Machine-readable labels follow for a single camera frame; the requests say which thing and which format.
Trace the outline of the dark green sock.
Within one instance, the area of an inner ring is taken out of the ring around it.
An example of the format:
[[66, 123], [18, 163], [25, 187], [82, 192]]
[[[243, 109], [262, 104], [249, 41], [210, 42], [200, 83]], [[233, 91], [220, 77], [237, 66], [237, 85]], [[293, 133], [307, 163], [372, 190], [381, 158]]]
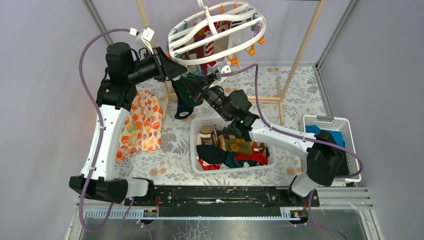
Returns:
[[194, 108], [199, 103], [194, 102], [190, 97], [187, 88], [184, 86], [182, 77], [178, 80], [173, 80], [171, 84], [177, 96], [177, 110], [174, 117], [177, 120], [184, 120], [193, 113]]

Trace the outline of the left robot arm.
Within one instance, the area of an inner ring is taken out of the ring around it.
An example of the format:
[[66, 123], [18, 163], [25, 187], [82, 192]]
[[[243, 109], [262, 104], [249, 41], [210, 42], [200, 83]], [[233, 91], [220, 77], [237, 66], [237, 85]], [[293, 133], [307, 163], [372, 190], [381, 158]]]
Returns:
[[120, 204], [136, 198], [148, 206], [155, 200], [152, 183], [145, 178], [115, 178], [120, 134], [136, 97], [136, 85], [150, 79], [173, 80], [187, 68], [172, 61], [160, 47], [143, 59], [134, 59], [129, 44], [117, 42], [106, 49], [106, 76], [94, 99], [96, 129], [81, 172], [69, 179], [69, 187], [81, 198]]

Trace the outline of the brown striped sock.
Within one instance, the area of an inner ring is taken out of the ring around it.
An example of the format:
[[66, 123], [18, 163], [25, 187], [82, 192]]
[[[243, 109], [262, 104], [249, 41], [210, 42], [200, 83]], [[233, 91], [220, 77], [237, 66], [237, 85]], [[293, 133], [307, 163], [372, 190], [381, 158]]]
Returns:
[[196, 137], [196, 145], [214, 145], [214, 131], [215, 128], [213, 126], [202, 126]]

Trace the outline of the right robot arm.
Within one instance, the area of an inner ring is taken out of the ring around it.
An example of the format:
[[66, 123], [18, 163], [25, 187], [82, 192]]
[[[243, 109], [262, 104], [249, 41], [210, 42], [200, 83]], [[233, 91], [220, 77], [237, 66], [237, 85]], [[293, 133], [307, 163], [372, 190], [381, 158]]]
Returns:
[[312, 190], [333, 184], [346, 155], [330, 132], [301, 132], [267, 123], [250, 111], [252, 103], [243, 90], [226, 95], [220, 86], [213, 86], [213, 74], [182, 77], [181, 81], [189, 97], [196, 102], [206, 101], [229, 122], [228, 128], [237, 138], [272, 145], [305, 161], [306, 169], [294, 178], [286, 193], [291, 205], [299, 206]]

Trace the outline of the white oval sock hanger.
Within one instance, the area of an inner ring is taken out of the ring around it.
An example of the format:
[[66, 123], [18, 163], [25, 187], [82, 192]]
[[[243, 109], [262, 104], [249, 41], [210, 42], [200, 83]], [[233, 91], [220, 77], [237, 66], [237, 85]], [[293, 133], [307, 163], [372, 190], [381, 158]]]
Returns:
[[200, 12], [179, 22], [168, 34], [170, 58], [181, 65], [205, 65], [265, 43], [266, 19], [250, 3], [197, 2]]

